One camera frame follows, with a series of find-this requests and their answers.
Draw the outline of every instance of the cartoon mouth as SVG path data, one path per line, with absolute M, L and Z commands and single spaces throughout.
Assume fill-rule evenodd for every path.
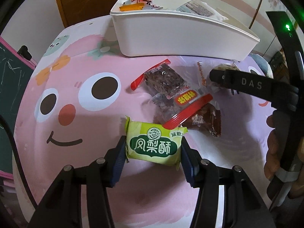
M 261 107 L 265 107 L 266 105 L 268 105 L 269 101 L 266 101 L 265 103 L 259 104 L 259 106 Z
M 51 143 L 53 143 L 57 146 L 74 146 L 74 145 L 82 143 L 82 139 L 78 139 L 78 140 L 74 140 L 74 141 L 68 141 L 68 142 L 56 141 L 52 138 L 53 134 L 54 134 L 54 131 L 51 132 L 50 137 L 47 139 L 47 144 L 49 142 L 51 142 Z

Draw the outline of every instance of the cartoon nose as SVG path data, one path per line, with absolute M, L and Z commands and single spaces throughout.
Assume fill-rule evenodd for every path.
M 58 115 L 58 121 L 62 126 L 67 126 L 73 122 L 75 115 L 75 106 L 72 104 L 67 104 L 61 108 Z

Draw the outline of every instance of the wall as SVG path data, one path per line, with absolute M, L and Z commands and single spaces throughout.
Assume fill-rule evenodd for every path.
M 210 6 L 220 8 L 231 16 L 235 17 L 245 26 L 249 27 L 258 8 L 260 0 L 202 0 Z M 262 55 L 266 60 L 279 51 L 282 47 L 275 37 L 273 26 L 268 19 L 266 11 L 287 11 L 280 0 L 262 0 L 260 9 L 251 27 L 251 30 L 258 35 L 260 43 L 253 49 L 253 53 Z
M 298 27 L 298 28 L 296 29 L 296 32 L 297 32 L 298 37 L 299 37 L 299 39 L 300 39 L 302 48 L 304 49 L 304 33 L 303 33 L 303 31 L 301 30 L 300 27 Z
M 25 0 L 1 37 L 16 51 L 26 45 L 38 62 L 63 29 L 56 0 Z

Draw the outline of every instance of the chalkboard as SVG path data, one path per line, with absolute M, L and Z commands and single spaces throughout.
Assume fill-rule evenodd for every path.
M 0 113 L 14 132 L 18 109 L 25 88 L 33 73 L 20 57 L 0 42 Z M 13 173 L 12 147 L 0 126 L 0 170 Z

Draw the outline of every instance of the cartoon eye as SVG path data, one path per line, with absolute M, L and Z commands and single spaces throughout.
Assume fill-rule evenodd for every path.
M 37 122 L 44 122 L 51 116 L 57 100 L 58 91 L 55 88 L 49 88 L 43 91 L 35 107 L 34 115 Z
M 255 67 L 249 66 L 248 70 L 252 74 L 262 75 Z
M 88 111 L 100 111 L 119 96 L 121 84 L 113 73 L 99 73 L 88 78 L 80 87 L 78 100 Z

